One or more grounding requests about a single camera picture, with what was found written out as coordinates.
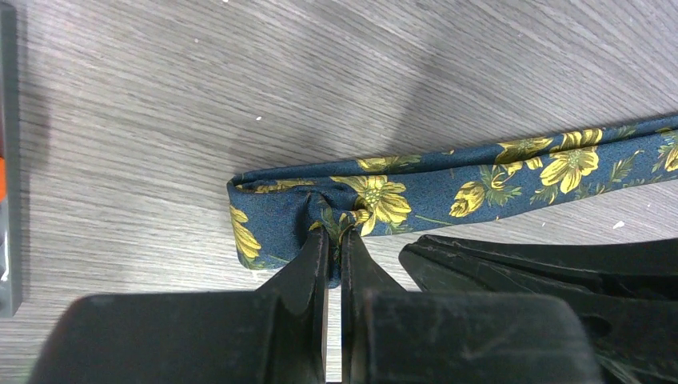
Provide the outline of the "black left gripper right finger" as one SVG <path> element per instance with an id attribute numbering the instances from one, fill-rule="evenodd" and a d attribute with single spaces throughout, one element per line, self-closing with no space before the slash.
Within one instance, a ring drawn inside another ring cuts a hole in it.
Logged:
<path id="1" fill-rule="evenodd" d="M 341 242 L 345 383 L 600 383 L 583 326 L 562 300 L 538 294 L 409 292 L 370 256 Z"/>

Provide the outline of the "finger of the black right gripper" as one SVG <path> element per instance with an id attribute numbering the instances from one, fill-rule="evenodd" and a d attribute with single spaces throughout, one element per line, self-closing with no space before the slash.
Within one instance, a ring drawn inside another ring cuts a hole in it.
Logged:
<path id="1" fill-rule="evenodd" d="M 425 235 L 401 265 L 423 291 L 543 294 L 577 314 L 608 383 L 677 380 L 677 242 L 505 244 Z"/>

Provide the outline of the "blue yellow floral tie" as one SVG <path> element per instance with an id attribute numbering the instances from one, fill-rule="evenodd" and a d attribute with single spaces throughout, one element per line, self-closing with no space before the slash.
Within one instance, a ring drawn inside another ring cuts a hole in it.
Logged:
<path id="1" fill-rule="evenodd" d="M 382 236 L 488 222 L 677 177 L 677 118 L 497 144 L 256 170 L 227 185 L 240 263 L 271 270 L 327 231 L 330 284 L 344 233 Z"/>

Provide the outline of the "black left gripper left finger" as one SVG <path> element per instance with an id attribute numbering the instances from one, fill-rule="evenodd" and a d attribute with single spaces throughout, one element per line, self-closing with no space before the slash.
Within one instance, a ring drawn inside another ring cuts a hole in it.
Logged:
<path id="1" fill-rule="evenodd" d="M 323 383 L 329 236 L 252 291 L 98 294 L 73 302 L 32 383 Z"/>

